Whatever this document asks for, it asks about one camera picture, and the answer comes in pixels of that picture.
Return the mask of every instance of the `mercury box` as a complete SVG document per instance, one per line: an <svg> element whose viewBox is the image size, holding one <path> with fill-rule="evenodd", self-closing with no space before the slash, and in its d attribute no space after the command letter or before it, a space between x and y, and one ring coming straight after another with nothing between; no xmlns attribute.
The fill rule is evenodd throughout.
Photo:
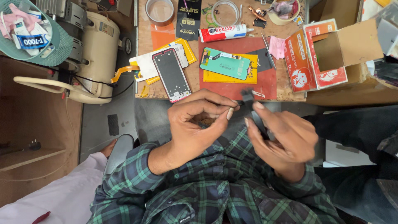
<svg viewBox="0 0 398 224"><path fill-rule="evenodd" d="M293 92L320 90L348 81L345 67L383 57L375 20L337 30L335 19L308 25L285 40Z"/></svg>

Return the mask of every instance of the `green basket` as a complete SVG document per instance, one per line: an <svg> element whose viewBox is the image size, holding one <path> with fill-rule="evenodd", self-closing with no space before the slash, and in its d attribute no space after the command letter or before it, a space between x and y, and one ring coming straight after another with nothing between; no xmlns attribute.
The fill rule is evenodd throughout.
<svg viewBox="0 0 398 224"><path fill-rule="evenodd" d="M0 35L0 50L16 60L27 61L49 67L61 64L72 52L72 38L53 19L40 11L28 0L0 0L0 12L3 11L4 14L9 14L11 13L11 10L8 5L13 3L18 7L21 2L28 3L30 5L30 10L41 12L41 14L49 20L53 34L51 36L51 41L44 49L47 49L51 43L55 49L45 58L40 57L45 52L44 49L38 55L30 56L25 50L17 49L14 41Z"/></svg>

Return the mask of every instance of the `tape roll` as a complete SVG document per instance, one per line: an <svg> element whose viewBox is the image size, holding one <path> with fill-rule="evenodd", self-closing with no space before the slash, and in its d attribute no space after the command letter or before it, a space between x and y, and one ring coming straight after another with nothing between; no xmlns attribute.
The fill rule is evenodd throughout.
<svg viewBox="0 0 398 224"><path fill-rule="evenodd" d="M155 2L165 2L165 3L167 3L167 4L169 4L169 5L171 6L171 8L172 8L172 14L171 14L166 20L163 20L163 21L155 20L154 18L152 18L152 17L149 15L149 8L150 8L151 5L153 5ZM170 23L172 23L172 22L173 22L173 19L174 19L174 6L173 6L173 3L171 2L171 0L148 0L148 1L146 2L146 4L145 4L145 12L146 12L146 14L148 15L148 18L149 18L149 20L151 21L151 23L154 24L154 25L156 25L156 26L167 26L167 25L169 25Z"/></svg>
<svg viewBox="0 0 398 224"><path fill-rule="evenodd" d="M298 0L296 0L296 2L297 2L297 4L298 4L298 10L297 10L297 12L296 12L296 14L294 14L291 18L289 18L289 19L281 19L281 18L279 18L275 13L268 13L268 16L269 16L269 19L273 22L273 23L275 23L276 25L278 25L278 26L284 26L284 25L286 25L286 24L289 24L290 22L292 22L297 16L298 16L298 14L300 13L300 2L298 1Z"/></svg>
<svg viewBox="0 0 398 224"><path fill-rule="evenodd" d="M223 26L223 25L219 24L219 23L214 19L214 9L215 9L217 6L222 5L222 4L227 4L227 5L231 6L231 7L235 10L236 19L235 19L235 22L234 22L233 24L231 24L231 25L236 25L236 24L238 24L238 20L240 19L239 9L238 9L238 7L235 5L235 3L233 3L233 2L230 1L230 0L221 0L221 1L216 2L216 4L214 4L213 8L211 9L211 19L213 20L213 22L214 22L217 26Z"/></svg>

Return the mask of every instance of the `green plaid shirt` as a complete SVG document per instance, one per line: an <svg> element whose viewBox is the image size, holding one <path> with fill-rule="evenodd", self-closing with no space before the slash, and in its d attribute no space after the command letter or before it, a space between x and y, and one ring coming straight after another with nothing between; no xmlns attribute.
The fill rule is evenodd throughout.
<svg viewBox="0 0 398 224"><path fill-rule="evenodd" d="M158 144L131 150L98 186L88 223L343 223L312 166L300 182L285 182L256 155L246 131L163 175L148 168Z"/></svg>

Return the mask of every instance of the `glue tube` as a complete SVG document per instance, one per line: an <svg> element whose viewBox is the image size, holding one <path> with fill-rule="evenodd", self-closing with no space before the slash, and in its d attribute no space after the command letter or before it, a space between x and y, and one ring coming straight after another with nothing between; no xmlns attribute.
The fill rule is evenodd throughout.
<svg viewBox="0 0 398 224"><path fill-rule="evenodd" d="M246 28L246 24L222 26L217 28L200 29L200 41L202 43L215 41L242 38L246 36L246 32L253 31L253 28Z"/></svg>

